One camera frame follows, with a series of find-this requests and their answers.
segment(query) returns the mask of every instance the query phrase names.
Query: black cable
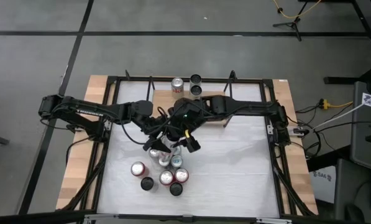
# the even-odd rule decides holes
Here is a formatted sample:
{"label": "black cable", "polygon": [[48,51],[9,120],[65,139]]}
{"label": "black cable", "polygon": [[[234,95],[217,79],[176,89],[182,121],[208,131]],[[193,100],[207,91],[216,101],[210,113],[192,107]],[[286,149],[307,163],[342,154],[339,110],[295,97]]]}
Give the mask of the black cable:
{"label": "black cable", "polygon": [[170,122],[170,120],[174,117],[174,115],[183,107],[185,106],[185,104],[183,103],[182,105],[180,105],[174,112],[173,114],[163,123],[161,124],[159,127],[157,127],[155,130],[149,132],[149,133],[146,133],[147,135],[151,135],[151,134],[155,134],[157,131],[160,131],[166,124],[168,124]]}
{"label": "black cable", "polygon": [[295,123],[295,124],[297,124],[297,125],[307,126],[307,127],[311,128],[311,129],[313,130],[313,133],[315,133],[316,138],[318,139],[318,141],[315,142],[315,143],[312,143],[312,145],[310,145],[310,146],[308,146],[307,148],[305,148],[305,153],[307,153],[308,150],[312,149],[313,147],[317,146],[318,148],[316,149],[316,152],[315,152],[312,156],[310,156],[310,157],[317,156],[318,153],[321,151],[321,148],[322,148],[322,142],[321,142],[321,137],[320,137],[320,135],[319,135],[319,134],[318,134],[318,133],[313,129],[313,127],[312,127],[311,125],[305,123],[304,121],[296,122],[296,121],[293,121],[291,118],[289,118],[289,116],[287,116],[287,118],[288,118],[291,122],[293,122],[293,123]]}
{"label": "black cable", "polygon": [[323,133],[320,133],[320,134],[322,134],[322,137],[323,137],[323,140],[324,140],[324,142],[327,144],[327,146],[329,146],[331,149],[333,149],[334,151],[336,150],[336,149],[334,149],[328,142],[327,142],[327,140],[326,140],[326,136],[323,134]]}
{"label": "black cable", "polygon": [[312,116],[312,118],[310,119],[310,121],[308,121],[307,123],[303,122],[304,125],[302,125],[302,126],[306,126],[306,125],[310,124],[310,123],[314,120],[315,115],[316,115],[316,109],[317,109],[317,108],[314,109],[314,115]]}
{"label": "black cable", "polygon": [[82,141],[85,141],[85,140],[88,140],[88,139],[92,139],[93,137],[94,137],[94,136],[88,136],[87,138],[80,139],[79,141],[75,141],[74,143],[70,144],[70,145],[68,146],[68,149],[66,150],[66,162],[65,162],[65,164],[68,164],[68,160],[69,160],[69,152],[70,152],[72,146],[74,146],[75,144],[78,144],[78,143],[80,143],[80,142],[82,142]]}
{"label": "black cable", "polygon": [[126,129],[124,128],[124,124],[121,124],[121,126],[122,126],[122,129],[124,131],[124,134],[130,139],[130,141],[132,141],[132,142],[134,142],[136,144],[140,144],[140,145],[144,145],[144,144],[147,144],[147,143],[157,142],[157,141],[159,141],[165,135],[165,132],[166,132],[166,131],[164,131],[163,134],[159,138],[157,138],[157,139],[155,139],[155,140],[153,140],[151,142],[137,142],[132,137],[130,137],[129,133],[127,133]]}
{"label": "black cable", "polygon": [[322,137],[323,137],[323,140],[324,142],[327,144],[327,146],[329,146],[334,152],[336,152],[341,158],[345,159],[345,160],[348,160],[345,156],[343,156],[337,149],[334,149],[326,140],[326,136],[323,134],[323,133],[319,133],[319,134],[322,134]]}
{"label": "black cable", "polygon": [[59,128],[59,127],[54,127],[54,126],[52,126],[52,125],[49,125],[49,124],[47,124],[47,123],[44,123],[43,120],[44,120],[44,119],[40,119],[40,122],[41,122],[42,124],[46,125],[47,127],[51,127],[51,128],[59,129],[59,130],[69,130],[68,128]]}
{"label": "black cable", "polygon": [[303,215],[315,216],[315,214],[305,205],[305,203],[300,199],[297,192],[291,186],[291,184],[286,180],[285,175],[283,174],[282,170],[279,168],[279,164],[277,160],[273,161],[273,171],[282,182],[283,186],[286,188],[289,197],[294,201],[294,203],[299,208],[300,212]]}
{"label": "black cable", "polygon": [[329,121],[330,119],[333,119],[335,116],[341,114],[345,109],[347,109],[351,105],[352,105],[352,103],[350,103],[349,105],[347,105],[345,108],[343,108],[342,110],[340,110],[340,112],[336,113],[335,115],[333,115],[331,118],[325,120],[324,122]]}
{"label": "black cable", "polygon": [[160,113],[160,115],[167,118],[166,111],[161,106],[158,106],[158,112]]}
{"label": "black cable", "polygon": [[296,110],[296,113],[308,113],[312,110],[315,110],[316,108],[319,107],[319,102],[315,105],[315,106],[307,106],[306,108],[304,109],[300,109],[300,110]]}
{"label": "black cable", "polygon": [[299,146],[299,147],[301,147],[304,151],[305,151],[305,148],[304,148],[304,146],[302,146],[301,144],[298,144],[297,142],[291,142],[292,144],[295,144],[295,145],[297,145],[297,146]]}
{"label": "black cable", "polygon": [[371,121],[351,121],[351,122],[346,122],[346,123],[342,123],[342,124],[329,126],[329,127],[326,127],[326,128],[320,129],[319,131],[314,131],[314,132],[320,133],[321,131],[327,130],[329,128],[335,128],[335,127],[339,127],[339,126],[343,126],[343,125],[347,125],[347,124],[358,124],[358,123],[368,123],[368,124],[370,123],[371,124]]}

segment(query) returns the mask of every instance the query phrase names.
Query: electrical cable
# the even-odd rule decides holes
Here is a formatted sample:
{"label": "electrical cable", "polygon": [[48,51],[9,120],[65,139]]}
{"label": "electrical cable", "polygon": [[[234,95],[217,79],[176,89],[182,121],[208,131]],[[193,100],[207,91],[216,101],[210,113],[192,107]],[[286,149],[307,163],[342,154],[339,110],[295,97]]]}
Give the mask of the electrical cable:
{"label": "electrical cable", "polygon": [[94,136],[88,136],[87,138],[80,139],[79,141],[75,141],[74,143],[70,144],[70,145],[68,146],[68,149],[66,150],[66,162],[65,162],[65,164],[68,164],[69,153],[70,153],[70,150],[71,150],[72,146],[74,146],[75,144],[78,144],[78,143],[80,143],[80,142],[83,142],[83,141],[85,141],[85,140],[90,140],[90,139],[92,139],[93,137],[94,137]]}
{"label": "electrical cable", "polygon": [[126,129],[124,128],[124,124],[121,124],[121,126],[122,126],[122,129],[123,129],[124,134],[130,139],[130,141],[132,141],[132,142],[134,142],[136,144],[140,144],[140,145],[144,145],[144,144],[147,144],[147,143],[150,144],[150,143],[153,143],[153,142],[157,142],[157,141],[159,141],[165,135],[165,132],[166,132],[166,130],[165,130],[163,132],[163,134],[159,138],[157,138],[157,139],[155,139],[155,140],[153,140],[151,142],[137,142],[132,137],[130,137],[129,133],[127,133]]}
{"label": "electrical cable", "polygon": [[297,142],[291,142],[292,144],[295,144],[295,145],[297,145],[297,146],[299,146],[299,147],[301,147],[304,151],[305,151],[305,148],[304,148],[304,146],[302,146],[301,144],[298,144]]}
{"label": "electrical cable", "polygon": [[190,138],[190,134],[188,133],[188,130],[185,130],[185,137]]}
{"label": "electrical cable", "polygon": [[[287,116],[287,118],[288,118],[291,122],[293,122],[293,123],[295,123],[295,124],[297,124],[297,125],[300,125],[300,124],[301,124],[301,125],[303,125],[303,126],[307,126],[307,127],[309,127],[309,128],[312,129],[312,126],[309,125],[309,124],[306,124],[304,121],[296,122],[296,121],[293,121],[291,118],[289,118],[289,116]],[[315,130],[313,130],[313,132],[315,133],[316,138],[318,139],[318,141],[315,142],[315,143],[312,143],[310,146],[308,146],[307,148],[305,148],[305,153],[307,153],[308,150],[312,149],[312,148],[315,147],[315,146],[317,146],[318,148],[316,149],[316,152],[315,152],[312,156],[308,156],[308,157],[315,157],[315,156],[317,156],[318,153],[321,151],[321,148],[322,148],[322,142],[321,142],[321,137],[320,137],[320,135],[319,135]]]}
{"label": "electrical cable", "polygon": [[294,19],[294,18],[297,18],[297,17],[301,17],[305,14],[307,14],[311,9],[313,9],[315,6],[317,6],[322,0],[319,0],[317,1],[313,6],[311,6],[309,9],[305,10],[305,12],[301,13],[301,14],[298,14],[297,16],[288,16],[286,14],[283,13],[283,10],[280,10],[281,7],[279,7],[278,3],[276,0],[273,0],[275,5],[277,6],[277,9],[278,11],[285,17],[285,18],[288,18],[288,19]]}
{"label": "electrical cable", "polygon": [[306,126],[306,125],[309,125],[313,120],[314,120],[314,118],[315,118],[315,115],[316,115],[316,109],[317,108],[315,108],[315,110],[314,110],[314,115],[312,116],[312,118],[310,119],[310,121],[308,121],[307,123],[305,123],[303,126]]}
{"label": "electrical cable", "polygon": [[335,121],[335,120],[337,120],[337,119],[339,119],[339,118],[341,118],[341,117],[343,117],[343,116],[345,116],[345,115],[347,115],[347,114],[349,114],[349,113],[354,112],[355,110],[359,109],[360,107],[362,107],[363,105],[367,104],[367,103],[370,102],[370,101],[371,101],[371,98],[368,99],[367,101],[363,102],[361,105],[355,107],[354,109],[352,109],[352,110],[350,110],[350,111],[348,111],[348,112],[346,112],[346,113],[344,113],[344,114],[342,114],[342,115],[340,115],[340,116],[338,116],[338,117],[336,117],[336,118],[330,119],[329,121],[325,121],[325,122],[323,122],[322,124],[319,124],[319,125],[315,126],[315,128],[313,128],[313,130],[315,130],[316,128],[318,128],[318,127],[320,127],[320,126],[322,126],[322,125],[324,125],[324,124],[327,124],[327,123],[330,123],[330,122],[332,122],[332,121]]}
{"label": "electrical cable", "polygon": [[293,199],[294,203],[299,208],[300,212],[303,215],[315,216],[315,214],[305,205],[305,203],[298,196],[297,192],[294,190],[291,184],[287,181],[282,170],[279,168],[279,164],[276,159],[273,160],[273,171],[277,175],[279,180],[282,182],[283,186],[288,192],[289,197]]}
{"label": "electrical cable", "polygon": [[303,108],[303,109],[300,109],[300,110],[297,110],[296,113],[307,113],[307,112],[310,112],[312,110],[314,110],[315,108],[319,107],[319,103],[317,103],[315,106],[307,106],[306,108]]}
{"label": "electrical cable", "polygon": [[59,129],[59,130],[69,130],[68,128],[59,128],[59,127],[55,127],[55,126],[52,126],[52,125],[49,125],[47,123],[44,123],[43,122],[44,119],[40,119],[40,122],[44,125],[46,125],[47,127],[51,127],[51,128],[54,128],[54,129]]}
{"label": "electrical cable", "polygon": [[347,124],[359,124],[359,123],[371,124],[371,121],[351,121],[351,122],[346,122],[346,123],[342,123],[342,124],[336,124],[336,125],[333,125],[333,126],[329,126],[329,127],[320,129],[319,131],[315,131],[315,132],[320,133],[321,131],[327,130],[329,128],[335,128],[335,127],[339,127],[339,126],[343,126],[343,125],[347,125]]}
{"label": "electrical cable", "polygon": [[345,156],[343,156],[337,149],[334,149],[328,142],[327,142],[327,140],[326,140],[326,136],[323,134],[323,133],[320,133],[320,134],[322,134],[322,137],[323,137],[323,140],[324,140],[324,142],[327,144],[327,146],[329,146],[334,152],[336,152],[341,158],[343,158],[343,159],[345,159],[345,160],[348,160],[348,159],[346,159],[346,157]]}
{"label": "electrical cable", "polygon": [[344,110],[346,110],[348,107],[350,107],[352,105],[352,103],[350,103],[349,105],[347,105],[345,108],[343,108],[342,110],[340,110],[340,112],[336,113],[335,115],[333,115],[331,118],[325,120],[324,122],[326,121],[329,121],[330,119],[333,119],[335,116],[341,114]]}
{"label": "electrical cable", "polygon": [[351,102],[348,102],[348,103],[344,103],[343,105],[329,105],[327,107],[331,107],[331,108],[342,108],[343,106],[349,106],[353,103],[353,101]]}

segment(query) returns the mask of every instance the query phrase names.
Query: wooden plank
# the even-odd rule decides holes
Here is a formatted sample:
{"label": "wooden plank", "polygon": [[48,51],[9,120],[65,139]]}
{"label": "wooden plank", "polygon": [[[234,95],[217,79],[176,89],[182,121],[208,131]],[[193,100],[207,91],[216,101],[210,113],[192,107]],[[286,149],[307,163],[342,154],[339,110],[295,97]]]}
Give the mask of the wooden plank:
{"label": "wooden plank", "polygon": [[[296,112],[293,105],[293,99],[290,93],[290,87],[287,80],[273,80],[273,89],[275,91],[275,97],[278,102],[286,108],[286,114],[293,121],[296,121]],[[296,124],[290,122],[290,126],[296,126]],[[301,139],[298,137],[290,137],[292,142],[303,145]],[[289,167],[291,186],[297,192],[298,196],[306,204],[306,206],[315,214],[318,214],[318,208],[316,207],[315,196],[311,185],[311,179],[308,172],[307,163],[305,160],[304,150],[296,144],[286,146],[286,157]],[[286,190],[283,191],[282,197],[283,204],[286,208],[285,213],[290,213],[288,209],[288,200]]]}
{"label": "wooden plank", "polygon": [[[90,76],[85,100],[94,103],[102,103],[104,98],[106,75]],[[88,119],[98,120],[98,117],[85,115]],[[73,142],[87,138],[85,131],[80,131],[75,134]],[[61,185],[60,195],[58,196],[56,208],[62,208],[75,196],[86,180],[87,168],[91,157],[91,148],[93,142],[86,140],[75,144],[71,148],[71,152],[66,165],[65,174]]]}

